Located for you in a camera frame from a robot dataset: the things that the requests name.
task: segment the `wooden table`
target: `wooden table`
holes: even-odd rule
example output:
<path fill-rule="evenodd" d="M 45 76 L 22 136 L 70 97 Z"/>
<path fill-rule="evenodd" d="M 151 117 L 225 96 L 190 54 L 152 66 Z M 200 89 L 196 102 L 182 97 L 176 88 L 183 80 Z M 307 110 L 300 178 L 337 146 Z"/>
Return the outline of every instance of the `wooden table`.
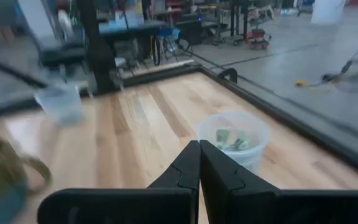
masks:
<path fill-rule="evenodd" d="M 245 111 L 270 127 L 259 175 L 282 189 L 358 189 L 358 172 L 239 98 L 192 73 L 83 100 L 86 119 L 58 128 L 42 111 L 0 117 L 0 136 L 40 157 L 53 184 L 29 199 L 18 223 L 35 223 L 39 203 L 69 187 L 144 188 L 192 139 L 197 124 L 225 111 Z M 200 223 L 207 223 L 200 194 Z"/>

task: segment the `mug handle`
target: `mug handle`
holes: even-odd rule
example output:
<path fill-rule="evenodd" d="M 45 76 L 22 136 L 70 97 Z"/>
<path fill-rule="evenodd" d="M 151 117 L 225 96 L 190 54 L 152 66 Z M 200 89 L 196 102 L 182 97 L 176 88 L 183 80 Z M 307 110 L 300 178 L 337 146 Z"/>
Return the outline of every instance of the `mug handle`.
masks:
<path fill-rule="evenodd" d="M 21 161 L 23 164 L 35 169 L 44 178 L 43 185 L 34 189 L 28 189 L 27 193 L 33 195 L 43 191 L 52 180 L 52 174 L 50 173 L 49 168 L 41 160 L 30 156 L 21 157 Z"/>

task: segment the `mug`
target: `mug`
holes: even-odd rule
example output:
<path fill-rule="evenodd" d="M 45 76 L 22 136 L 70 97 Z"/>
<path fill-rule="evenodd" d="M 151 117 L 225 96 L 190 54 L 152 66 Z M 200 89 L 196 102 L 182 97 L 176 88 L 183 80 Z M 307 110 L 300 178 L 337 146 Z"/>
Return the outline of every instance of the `mug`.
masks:
<path fill-rule="evenodd" d="M 23 164 L 34 168 L 44 184 L 30 189 Z M 26 196 L 43 190 L 51 181 L 48 167 L 34 157 L 19 157 L 12 146 L 0 140 L 0 224 L 9 223 L 24 207 Z"/>

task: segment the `translucent container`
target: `translucent container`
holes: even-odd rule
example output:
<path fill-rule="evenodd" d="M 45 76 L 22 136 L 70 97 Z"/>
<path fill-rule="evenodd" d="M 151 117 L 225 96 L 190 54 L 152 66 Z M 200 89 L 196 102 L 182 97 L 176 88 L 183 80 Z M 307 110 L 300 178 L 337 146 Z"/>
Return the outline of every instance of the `translucent container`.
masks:
<path fill-rule="evenodd" d="M 48 87 L 35 94 L 35 100 L 57 125 L 76 124 L 84 118 L 80 93 L 75 85 Z"/>
<path fill-rule="evenodd" d="M 239 133 L 245 134 L 248 140 L 246 150 L 231 151 L 230 148 L 225 147 L 222 152 L 246 169 L 257 173 L 264 148 L 269 141 L 268 126 L 260 119 L 247 113 L 216 114 L 200 122 L 197 128 L 197 138 L 198 140 L 207 140 L 218 147 L 216 131 L 219 129 L 226 129 L 230 132 L 228 144 L 234 144 Z"/>

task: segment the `clear plastic cup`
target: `clear plastic cup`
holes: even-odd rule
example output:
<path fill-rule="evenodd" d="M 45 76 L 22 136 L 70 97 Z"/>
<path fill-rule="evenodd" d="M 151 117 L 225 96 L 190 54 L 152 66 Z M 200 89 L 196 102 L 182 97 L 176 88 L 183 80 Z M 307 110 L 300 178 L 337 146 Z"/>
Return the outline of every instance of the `clear plastic cup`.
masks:
<path fill-rule="evenodd" d="M 48 87 L 35 94 L 35 100 L 57 125 L 68 126 L 84 118 L 84 109 L 76 85 Z"/>
<path fill-rule="evenodd" d="M 197 128 L 198 140 L 207 140 L 215 147 L 218 146 L 217 133 L 219 129 L 230 132 L 227 145 L 235 143 L 239 133 L 247 137 L 248 147 L 243 151 L 232 151 L 225 147 L 222 152 L 246 169 L 257 173 L 265 146 L 269 142 L 269 128 L 259 118 L 248 113 L 230 112 L 212 115 L 200 122 Z"/>

